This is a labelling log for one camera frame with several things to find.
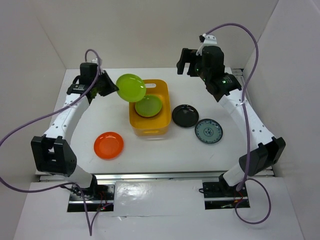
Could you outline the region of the black plate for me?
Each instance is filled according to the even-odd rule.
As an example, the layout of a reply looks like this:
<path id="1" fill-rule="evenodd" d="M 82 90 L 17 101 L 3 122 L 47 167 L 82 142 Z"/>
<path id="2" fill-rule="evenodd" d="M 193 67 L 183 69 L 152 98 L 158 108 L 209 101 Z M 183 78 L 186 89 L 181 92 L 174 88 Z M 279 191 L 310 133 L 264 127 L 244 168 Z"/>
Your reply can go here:
<path id="1" fill-rule="evenodd" d="M 191 128 L 196 125 L 200 116 L 193 106 L 181 104 L 173 109 L 171 117 L 177 126 L 181 128 Z"/>

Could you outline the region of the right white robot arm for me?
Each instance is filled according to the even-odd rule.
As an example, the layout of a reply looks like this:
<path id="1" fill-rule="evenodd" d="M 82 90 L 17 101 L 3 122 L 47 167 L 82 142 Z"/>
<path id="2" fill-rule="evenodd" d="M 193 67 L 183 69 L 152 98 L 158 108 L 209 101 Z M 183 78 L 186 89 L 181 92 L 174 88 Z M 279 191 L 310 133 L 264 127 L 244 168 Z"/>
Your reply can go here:
<path id="1" fill-rule="evenodd" d="M 266 128 L 247 101 L 237 78 L 225 71 L 224 53 L 220 47 L 205 46 L 200 53 L 183 48 L 176 64 L 179 75 L 183 74 L 186 64 L 189 64 L 187 75 L 202 79 L 206 90 L 229 113 L 247 141 L 246 154 L 219 176 L 220 194 L 230 196 L 236 187 L 238 190 L 242 188 L 248 177 L 276 164 L 286 142 Z"/>

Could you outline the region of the green plate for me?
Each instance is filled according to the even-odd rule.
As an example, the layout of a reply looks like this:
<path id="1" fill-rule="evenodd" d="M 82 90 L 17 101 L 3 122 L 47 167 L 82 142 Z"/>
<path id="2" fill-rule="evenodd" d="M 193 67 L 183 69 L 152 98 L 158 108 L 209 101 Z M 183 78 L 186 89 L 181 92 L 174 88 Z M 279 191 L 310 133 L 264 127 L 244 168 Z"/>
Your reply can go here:
<path id="1" fill-rule="evenodd" d="M 162 106 L 163 103 L 158 96 L 148 94 L 142 100 L 136 102 L 134 108 L 139 116 L 152 118 L 161 111 Z"/>
<path id="2" fill-rule="evenodd" d="M 116 81 L 116 86 L 119 97 L 129 103 L 142 100 L 147 92 L 144 81 L 131 73 L 121 75 Z"/>

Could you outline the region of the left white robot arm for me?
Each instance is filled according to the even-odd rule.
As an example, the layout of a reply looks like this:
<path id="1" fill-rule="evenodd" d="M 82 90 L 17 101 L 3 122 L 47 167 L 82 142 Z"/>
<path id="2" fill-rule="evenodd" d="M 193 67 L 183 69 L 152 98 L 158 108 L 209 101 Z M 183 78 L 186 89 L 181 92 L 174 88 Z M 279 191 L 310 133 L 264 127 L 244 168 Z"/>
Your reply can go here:
<path id="1" fill-rule="evenodd" d="M 80 74 L 67 89 L 64 110 L 42 136 L 34 136 L 31 149 L 36 169 L 50 175 L 62 176 L 76 185 L 72 188 L 77 195 L 86 199 L 97 197 L 101 190 L 94 174 L 83 170 L 77 163 L 76 154 L 70 144 L 73 133 L 92 100 L 118 91 L 107 72 L 96 62 L 80 64 Z"/>

